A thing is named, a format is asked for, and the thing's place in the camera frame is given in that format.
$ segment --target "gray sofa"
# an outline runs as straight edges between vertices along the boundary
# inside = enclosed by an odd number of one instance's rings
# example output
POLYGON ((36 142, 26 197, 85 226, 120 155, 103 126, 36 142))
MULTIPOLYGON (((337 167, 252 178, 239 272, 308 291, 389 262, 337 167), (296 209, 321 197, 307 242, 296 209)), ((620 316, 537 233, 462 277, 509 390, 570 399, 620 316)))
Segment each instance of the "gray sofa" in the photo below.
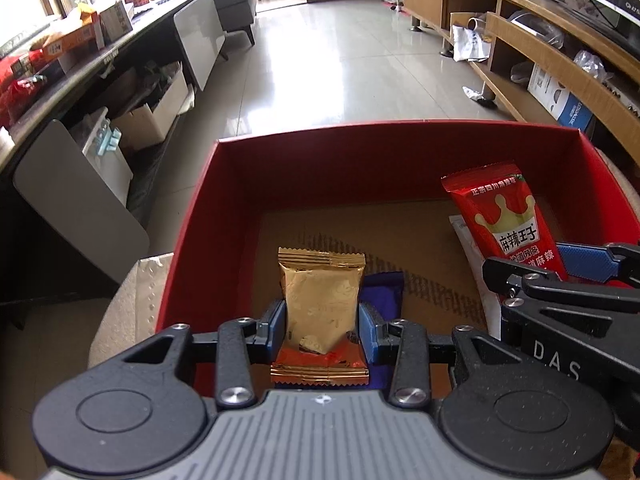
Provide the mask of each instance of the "gray sofa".
POLYGON ((251 26, 255 18, 257 0, 213 0, 216 3, 220 24, 226 32, 244 30, 249 41, 254 45, 254 34, 251 26))

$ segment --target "blue gripper pad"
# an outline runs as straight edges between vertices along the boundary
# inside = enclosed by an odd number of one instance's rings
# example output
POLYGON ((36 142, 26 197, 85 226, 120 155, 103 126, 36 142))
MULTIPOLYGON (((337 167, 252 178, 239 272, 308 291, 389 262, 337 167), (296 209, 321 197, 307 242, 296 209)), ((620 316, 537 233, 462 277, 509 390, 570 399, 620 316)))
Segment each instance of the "blue gripper pad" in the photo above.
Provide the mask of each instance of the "blue gripper pad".
POLYGON ((618 276, 620 262, 606 247, 558 244, 566 271, 571 276, 607 283, 618 276))
POLYGON ((281 301, 276 307, 269 323, 269 337, 267 338, 267 351, 271 361, 275 361, 284 340, 284 331, 287 329, 287 303, 281 301))
POLYGON ((376 364, 378 361, 376 324, 362 304, 358 305, 358 336, 360 337, 364 355, 367 358, 367 364, 376 364))

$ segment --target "gold foil wrapper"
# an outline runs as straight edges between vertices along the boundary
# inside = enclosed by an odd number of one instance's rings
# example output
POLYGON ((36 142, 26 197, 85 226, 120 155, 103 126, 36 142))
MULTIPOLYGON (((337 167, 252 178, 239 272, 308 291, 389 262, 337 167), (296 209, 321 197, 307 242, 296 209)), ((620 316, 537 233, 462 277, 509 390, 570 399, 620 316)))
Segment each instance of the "gold foil wrapper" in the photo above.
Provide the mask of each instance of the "gold foil wrapper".
POLYGON ((272 380, 367 384, 369 371, 354 332, 364 255, 280 248, 278 262, 287 330, 271 365, 272 380))

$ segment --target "white storage bin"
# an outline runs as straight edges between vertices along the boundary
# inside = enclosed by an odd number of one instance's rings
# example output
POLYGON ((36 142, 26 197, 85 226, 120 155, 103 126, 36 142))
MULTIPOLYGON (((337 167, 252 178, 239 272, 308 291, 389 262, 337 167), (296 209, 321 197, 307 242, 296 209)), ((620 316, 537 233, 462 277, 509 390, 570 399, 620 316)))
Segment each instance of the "white storage bin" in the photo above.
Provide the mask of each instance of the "white storage bin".
POLYGON ((104 183, 111 189, 122 205, 127 205, 129 184, 133 178, 127 161, 119 147, 114 151, 98 154, 101 138, 98 134, 104 127, 107 108, 100 108, 90 116, 84 117, 81 123, 69 130, 71 136, 82 149, 82 153, 100 175, 104 183))

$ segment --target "orange box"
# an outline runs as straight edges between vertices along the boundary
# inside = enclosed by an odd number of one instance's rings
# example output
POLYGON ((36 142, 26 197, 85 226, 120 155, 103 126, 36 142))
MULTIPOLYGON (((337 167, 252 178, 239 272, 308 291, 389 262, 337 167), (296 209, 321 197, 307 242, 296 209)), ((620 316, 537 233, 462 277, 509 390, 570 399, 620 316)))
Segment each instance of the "orange box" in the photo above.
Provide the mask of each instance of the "orange box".
POLYGON ((104 37, 100 28, 100 17, 97 12, 91 15, 91 23, 87 23, 73 32, 65 34, 62 38, 44 46, 42 51, 46 62, 59 58, 65 52, 72 50, 76 46, 95 40, 98 49, 104 47, 104 37))

